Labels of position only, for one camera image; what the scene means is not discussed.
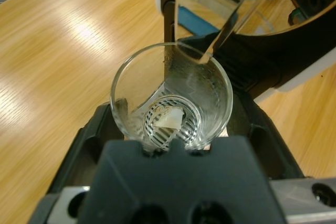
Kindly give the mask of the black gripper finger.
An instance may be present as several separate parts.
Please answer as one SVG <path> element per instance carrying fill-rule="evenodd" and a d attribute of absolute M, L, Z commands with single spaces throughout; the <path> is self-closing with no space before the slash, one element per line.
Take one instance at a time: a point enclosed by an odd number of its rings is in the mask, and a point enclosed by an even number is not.
<path fill-rule="evenodd" d="M 123 139 L 124 135 L 112 117 L 110 104 L 98 106 L 87 124 L 77 132 L 48 192 L 59 193 L 68 186 L 89 186 L 105 143 Z"/>
<path fill-rule="evenodd" d="M 304 177 L 273 121 L 245 91 L 233 91 L 233 109 L 227 133 L 248 138 L 269 179 Z"/>

